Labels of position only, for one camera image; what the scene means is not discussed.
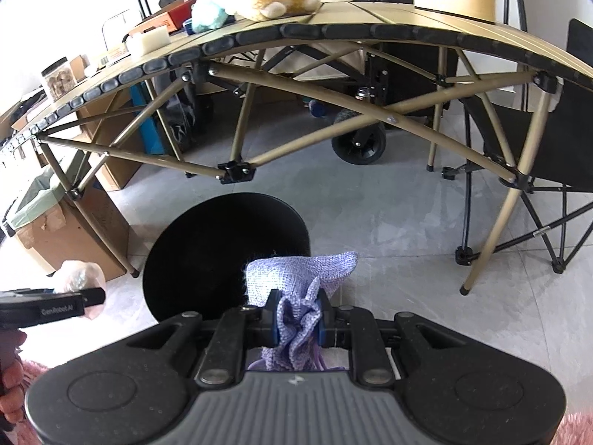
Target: black folding chair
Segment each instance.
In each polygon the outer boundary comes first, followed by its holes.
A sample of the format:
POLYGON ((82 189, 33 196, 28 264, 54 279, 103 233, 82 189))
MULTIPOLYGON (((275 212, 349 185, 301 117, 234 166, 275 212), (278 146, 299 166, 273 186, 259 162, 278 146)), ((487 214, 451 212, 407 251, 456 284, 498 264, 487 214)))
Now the black folding chair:
MULTIPOLYGON (((593 29, 579 20, 573 19, 569 24, 567 52, 583 62, 593 65, 593 29)), ((490 159, 505 164, 503 152, 488 117, 483 101, 478 96, 462 99, 465 111, 466 144, 471 146, 470 116, 484 139, 484 154, 490 159)), ((513 108, 494 105, 496 114, 505 132, 512 155, 518 159, 526 140, 532 112, 524 112, 513 108)), ((586 242, 593 231, 593 222, 580 238, 577 245, 567 257, 565 254, 566 223, 593 209, 593 202, 567 214, 567 195, 571 192, 593 193, 593 98, 591 92, 575 83, 564 82, 558 105, 550 112, 543 138, 533 169, 524 182, 521 199, 526 205, 535 224, 532 232, 496 246, 494 252, 502 251, 513 245, 541 236, 550 253, 552 269, 562 273, 586 242), (536 186, 536 178, 558 182, 557 186, 536 186), (528 194, 536 192, 559 192, 562 194, 561 218, 544 225, 541 222, 528 194), (560 250, 556 255, 547 236, 548 231, 560 226, 560 250)), ((478 258, 468 247, 470 214, 471 214, 471 174, 480 170, 478 165, 467 162, 458 168, 443 167, 443 178, 453 180, 458 174, 466 175, 466 208, 461 246, 455 252, 458 264, 469 266, 478 258)))

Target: purple knitted cloth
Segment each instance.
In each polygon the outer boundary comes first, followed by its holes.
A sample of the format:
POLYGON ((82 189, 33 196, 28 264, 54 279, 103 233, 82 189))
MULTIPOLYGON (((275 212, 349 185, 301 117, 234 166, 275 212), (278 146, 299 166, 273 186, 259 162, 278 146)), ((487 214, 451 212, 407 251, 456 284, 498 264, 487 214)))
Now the purple knitted cloth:
POLYGON ((264 306, 271 290, 282 291, 276 317, 280 344, 264 348, 269 371, 317 370, 313 329, 321 318, 319 289, 331 297, 357 266, 357 253, 318 257, 271 257, 247 265, 249 304, 264 306))

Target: black round bin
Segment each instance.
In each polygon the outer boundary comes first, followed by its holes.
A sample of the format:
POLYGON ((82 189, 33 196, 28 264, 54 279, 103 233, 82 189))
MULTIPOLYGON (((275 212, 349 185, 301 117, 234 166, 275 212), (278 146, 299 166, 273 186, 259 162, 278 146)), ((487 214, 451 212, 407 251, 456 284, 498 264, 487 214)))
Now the black round bin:
POLYGON ((307 227, 288 204, 266 194, 225 194, 184 212, 159 236, 144 267, 144 298, 158 321, 184 311, 217 319, 247 303, 247 263, 310 254, 307 227))

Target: human hand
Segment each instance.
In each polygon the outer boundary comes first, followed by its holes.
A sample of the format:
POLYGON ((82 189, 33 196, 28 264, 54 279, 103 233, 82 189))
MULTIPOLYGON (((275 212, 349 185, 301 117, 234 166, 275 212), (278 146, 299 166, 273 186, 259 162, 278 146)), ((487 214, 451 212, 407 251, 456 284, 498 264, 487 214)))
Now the human hand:
MULTIPOLYGON (((16 331, 14 338, 17 346, 25 343, 27 334, 16 331)), ((23 405, 25 404, 25 391, 23 388, 23 365, 17 358, 2 372, 2 384, 5 394, 0 396, 0 412, 4 413, 10 423, 19 423, 24 418, 23 405)))

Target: metal screw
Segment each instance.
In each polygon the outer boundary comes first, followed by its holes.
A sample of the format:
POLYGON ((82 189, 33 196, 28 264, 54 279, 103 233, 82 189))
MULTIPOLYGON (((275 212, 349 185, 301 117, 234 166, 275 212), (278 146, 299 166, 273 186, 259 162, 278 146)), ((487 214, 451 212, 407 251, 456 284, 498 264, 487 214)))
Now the metal screw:
POLYGON ((230 378, 227 370, 212 368, 206 370, 200 376, 200 381, 206 385, 222 385, 230 378))
POLYGON ((384 385, 391 380, 391 373, 385 368, 373 368, 372 370, 366 370, 362 375, 362 379, 369 385, 384 385))

